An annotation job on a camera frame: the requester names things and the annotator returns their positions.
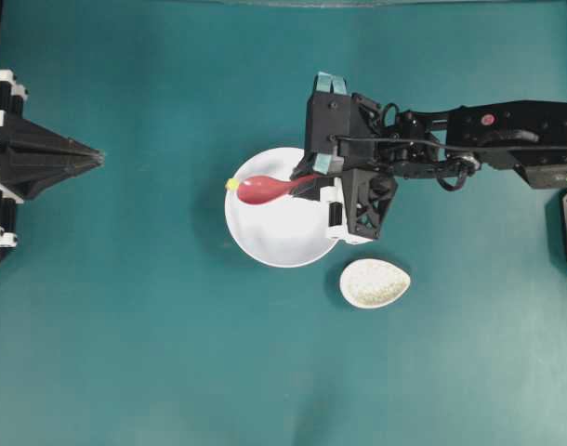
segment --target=black pointed structure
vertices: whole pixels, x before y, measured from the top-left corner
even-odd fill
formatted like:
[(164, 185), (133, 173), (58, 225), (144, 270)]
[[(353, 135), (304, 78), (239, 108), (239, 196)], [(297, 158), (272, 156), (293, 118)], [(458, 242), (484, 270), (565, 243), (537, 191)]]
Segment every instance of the black pointed structure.
[[(0, 0), (0, 22), (3, 0)], [(0, 262), (17, 245), (17, 204), (103, 164), (84, 144), (23, 119), (27, 90), (0, 70)]]

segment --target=red plastic spoon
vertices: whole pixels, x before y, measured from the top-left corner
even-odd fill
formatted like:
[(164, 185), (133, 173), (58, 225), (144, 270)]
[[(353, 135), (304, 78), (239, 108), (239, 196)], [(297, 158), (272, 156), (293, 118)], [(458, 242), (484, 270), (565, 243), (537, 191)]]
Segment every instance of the red plastic spoon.
[(318, 175), (307, 175), (294, 181), (280, 181), (272, 177), (258, 175), (249, 177), (242, 183), (230, 178), (226, 183), (227, 190), (236, 190), (238, 198), (247, 204), (264, 204), (290, 193), (290, 190), (302, 183), (315, 179)]

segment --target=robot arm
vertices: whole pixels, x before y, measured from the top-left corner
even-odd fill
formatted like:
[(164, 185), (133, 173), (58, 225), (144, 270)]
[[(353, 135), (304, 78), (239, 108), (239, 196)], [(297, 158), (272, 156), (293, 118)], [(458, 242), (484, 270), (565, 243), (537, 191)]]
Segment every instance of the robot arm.
[(0, 70), (0, 262), (18, 244), (18, 204), (103, 164), (100, 152), (24, 119), (27, 98), (15, 74)]
[[(435, 136), (440, 131), (444, 143)], [(488, 164), (515, 171), (534, 189), (567, 188), (567, 103), (400, 111), (349, 95), (342, 78), (321, 72), (308, 103), (305, 143), (292, 178), (323, 177), (293, 194), (329, 203), (327, 236), (348, 243), (378, 239), (395, 177), (435, 179), (455, 191)]]

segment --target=green tabletop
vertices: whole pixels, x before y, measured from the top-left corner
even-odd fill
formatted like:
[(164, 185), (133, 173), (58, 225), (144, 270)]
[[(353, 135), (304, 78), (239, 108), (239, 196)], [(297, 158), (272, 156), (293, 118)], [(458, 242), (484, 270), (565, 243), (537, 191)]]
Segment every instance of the green tabletop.
[[(274, 269), (223, 184), (302, 147), (319, 71), (437, 111), (567, 101), (567, 4), (361, 9), (8, 1), (0, 68), (25, 116), (106, 164), (20, 209), (0, 266), (0, 446), (567, 445), (558, 192), (484, 168), (400, 180), (376, 243)], [(337, 287), (373, 256), (413, 284)]]

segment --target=small white dish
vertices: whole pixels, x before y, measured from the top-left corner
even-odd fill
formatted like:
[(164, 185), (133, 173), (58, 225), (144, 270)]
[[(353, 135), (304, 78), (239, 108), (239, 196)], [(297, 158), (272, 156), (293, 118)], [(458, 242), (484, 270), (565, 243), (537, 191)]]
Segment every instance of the small white dish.
[(395, 302), (410, 287), (410, 276), (395, 265), (364, 258), (350, 263), (341, 273), (341, 294), (357, 308), (381, 308)]
[[(254, 175), (289, 180), (304, 151), (279, 148), (263, 151), (234, 174), (243, 181)], [(278, 268), (303, 267), (331, 251), (337, 240), (325, 237), (329, 208), (325, 203), (286, 195), (269, 203), (241, 202), (235, 191), (226, 192), (226, 223), (232, 238), (255, 260)]]

